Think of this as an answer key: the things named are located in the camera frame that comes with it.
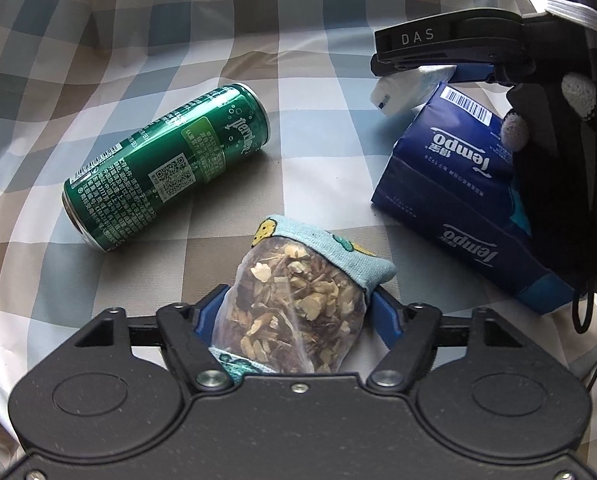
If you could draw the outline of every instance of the can lid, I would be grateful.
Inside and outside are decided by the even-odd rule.
[[[76,214],[76,211],[74,211],[72,201],[69,200],[69,196],[67,196],[65,189],[63,189],[63,193],[61,193],[61,200],[63,201],[63,207],[67,213],[67,218],[71,220],[72,224],[79,232],[83,240],[85,240],[87,245],[89,245],[89,247],[92,249],[96,249],[97,251],[102,251],[104,253],[107,252],[97,243],[94,237],[88,233],[87,229],[85,229],[85,226],[82,224],[80,218]]]
[[[265,110],[265,107],[263,106],[258,95],[256,95],[256,92],[254,92],[254,90],[249,88],[246,84],[232,83],[230,86],[240,86],[241,88],[245,89],[245,91],[248,94],[250,94],[256,100],[256,102],[259,104],[259,106],[261,107],[262,114],[265,116],[265,124],[267,126],[267,137],[265,138],[265,141],[261,144],[261,146],[264,146],[265,144],[267,144],[268,140],[270,140],[270,135],[272,134],[272,126],[270,124],[270,117],[267,115],[267,110]]]

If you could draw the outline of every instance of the tempo logo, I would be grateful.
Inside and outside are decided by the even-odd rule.
[[[490,262],[498,256],[498,252],[494,251],[497,247],[496,244],[479,240],[450,224],[443,224],[443,227],[445,231],[442,236],[438,237],[442,242],[450,247],[460,247],[468,253],[473,254],[475,262],[487,267],[493,267]]]
[[[476,166],[472,168],[474,171],[477,171],[487,178],[491,178],[491,175],[486,172],[489,167],[489,157],[484,157],[482,155],[482,153],[485,153],[485,150],[477,148],[466,140],[456,137],[454,134],[450,134],[440,128],[431,128],[431,130],[436,132],[433,139],[434,144],[444,146],[447,150],[450,150],[450,152],[457,153],[458,155],[472,160],[472,162],[476,164]]]

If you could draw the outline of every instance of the white tissue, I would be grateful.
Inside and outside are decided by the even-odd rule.
[[[376,83],[371,102],[386,116],[411,110],[425,104],[438,84],[447,83],[454,72],[456,65],[430,65],[384,76]]]

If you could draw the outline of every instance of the aluminum can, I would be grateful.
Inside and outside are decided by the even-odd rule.
[[[270,138],[270,120],[242,84],[194,99],[85,164],[63,186],[67,216],[92,247],[111,251]]]

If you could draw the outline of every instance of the tempo tissue box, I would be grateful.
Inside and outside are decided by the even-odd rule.
[[[545,314],[573,291],[532,256],[501,123],[441,84],[394,145],[372,202]]]

